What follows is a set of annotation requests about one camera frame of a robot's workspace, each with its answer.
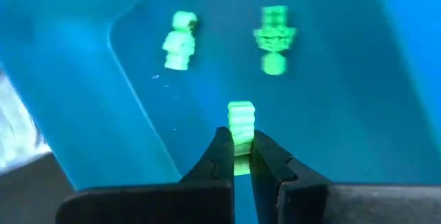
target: blue surface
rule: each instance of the blue surface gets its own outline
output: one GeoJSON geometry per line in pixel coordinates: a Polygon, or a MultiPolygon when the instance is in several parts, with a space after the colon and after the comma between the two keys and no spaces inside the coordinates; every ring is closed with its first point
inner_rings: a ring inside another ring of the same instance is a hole
{"type": "MultiPolygon", "coordinates": [[[[162,142],[186,173],[237,100],[252,101],[258,129],[332,180],[441,183],[431,3],[10,0],[0,57],[79,189],[175,180],[162,142]],[[260,70],[252,36],[260,7],[272,5],[289,6],[299,30],[281,77],[260,70]],[[184,72],[164,69],[161,50],[178,10],[200,18],[184,72]]],[[[239,223],[256,221],[248,176],[237,178],[236,204],[239,223]]]]}

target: glowing green figurine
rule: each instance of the glowing green figurine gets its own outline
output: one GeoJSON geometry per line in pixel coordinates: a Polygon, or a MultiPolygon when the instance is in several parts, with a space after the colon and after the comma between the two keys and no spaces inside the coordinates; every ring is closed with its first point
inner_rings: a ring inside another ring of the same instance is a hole
{"type": "Polygon", "coordinates": [[[234,175],[249,174],[256,109],[250,101],[228,103],[228,127],[234,142],[234,175]]]}
{"type": "Polygon", "coordinates": [[[296,33],[296,28],[287,27],[286,6],[263,8],[262,27],[254,30],[254,36],[258,47],[269,52],[262,58],[265,73],[280,75],[286,71],[286,58],[280,52],[289,49],[296,33]]]}
{"type": "Polygon", "coordinates": [[[192,31],[197,22],[194,13],[178,11],[173,16],[174,31],[165,38],[163,49],[167,51],[164,67],[173,70],[188,69],[189,57],[194,54],[192,31]]]}

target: green printed part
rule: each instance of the green printed part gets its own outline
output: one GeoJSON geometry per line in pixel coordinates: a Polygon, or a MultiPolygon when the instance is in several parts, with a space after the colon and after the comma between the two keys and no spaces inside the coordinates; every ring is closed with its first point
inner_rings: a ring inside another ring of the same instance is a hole
{"type": "Polygon", "coordinates": [[[234,157],[234,176],[246,175],[250,173],[249,155],[234,157]]]}
{"type": "Polygon", "coordinates": [[[197,21],[198,17],[194,13],[178,11],[173,16],[173,28],[178,31],[191,31],[197,21]]]}
{"type": "Polygon", "coordinates": [[[296,28],[261,28],[254,30],[258,47],[268,52],[282,52],[289,49],[297,33],[296,28]]]}
{"type": "Polygon", "coordinates": [[[189,57],[183,57],[178,54],[168,54],[165,60],[164,67],[173,70],[187,70],[189,57]]]}
{"type": "Polygon", "coordinates": [[[190,32],[170,32],[165,39],[163,49],[167,51],[164,67],[186,70],[189,57],[194,54],[194,38],[190,32]]]}
{"type": "Polygon", "coordinates": [[[194,37],[191,32],[173,31],[167,35],[163,49],[169,53],[189,57],[194,54],[194,37]]]}
{"type": "Polygon", "coordinates": [[[263,8],[262,27],[254,30],[254,37],[258,47],[269,52],[262,58],[265,73],[281,75],[286,72],[286,58],[279,53],[289,49],[296,34],[296,28],[287,27],[286,6],[263,8]]]}
{"type": "Polygon", "coordinates": [[[286,58],[279,53],[271,52],[262,58],[262,70],[269,75],[281,75],[287,70],[286,58]]]}
{"type": "Polygon", "coordinates": [[[255,108],[249,101],[228,104],[228,126],[234,141],[234,156],[249,154],[254,139],[255,108]]]}
{"type": "Polygon", "coordinates": [[[285,27],[287,25],[287,6],[263,8],[262,26],[285,27]]]}

